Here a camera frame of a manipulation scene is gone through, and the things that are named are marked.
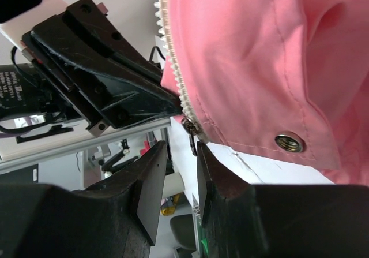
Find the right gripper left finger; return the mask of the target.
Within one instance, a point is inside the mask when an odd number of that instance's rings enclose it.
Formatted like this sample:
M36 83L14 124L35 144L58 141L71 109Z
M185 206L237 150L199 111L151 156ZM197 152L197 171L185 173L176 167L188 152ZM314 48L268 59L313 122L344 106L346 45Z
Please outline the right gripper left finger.
M148 257L156 242L167 146L85 190L1 185L2 257Z

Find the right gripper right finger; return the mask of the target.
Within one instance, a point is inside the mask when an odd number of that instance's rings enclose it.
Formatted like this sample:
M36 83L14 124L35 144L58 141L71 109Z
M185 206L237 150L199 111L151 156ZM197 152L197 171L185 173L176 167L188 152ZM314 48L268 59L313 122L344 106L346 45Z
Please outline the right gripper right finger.
M209 257L367 257L368 187L249 184L197 145Z

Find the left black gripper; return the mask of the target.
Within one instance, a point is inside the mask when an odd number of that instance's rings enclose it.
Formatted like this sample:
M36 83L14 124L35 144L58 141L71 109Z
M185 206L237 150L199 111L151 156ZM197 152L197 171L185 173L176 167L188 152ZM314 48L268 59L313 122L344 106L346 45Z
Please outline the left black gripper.
M2 137L20 137L52 124L81 119L94 137L179 115L179 99L162 88L161 70L147 61L92 0L69 5L65 27L34 28L21 38L29 63L1 66L1 122L44 117L23 127L1 125Z

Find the pink hooded zip jacket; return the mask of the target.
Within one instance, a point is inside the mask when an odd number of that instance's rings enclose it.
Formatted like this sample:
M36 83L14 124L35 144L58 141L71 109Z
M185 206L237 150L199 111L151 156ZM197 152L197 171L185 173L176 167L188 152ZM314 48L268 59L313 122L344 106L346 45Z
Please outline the pink hooded zip jacket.
M368 184L368 0L156 0L164 88L204 142Z

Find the front aluminium table rail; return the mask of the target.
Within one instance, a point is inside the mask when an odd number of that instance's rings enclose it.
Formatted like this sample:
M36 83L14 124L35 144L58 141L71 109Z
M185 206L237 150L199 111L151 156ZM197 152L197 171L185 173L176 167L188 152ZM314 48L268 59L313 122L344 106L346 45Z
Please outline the front aluminium table rail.
M138 136L170 126L170 119L160 119L126 130L108 128L100 137L85 130L86 123L74 127L72 132L17 144L14 138L1 140L1 174L65 156L88 148Z

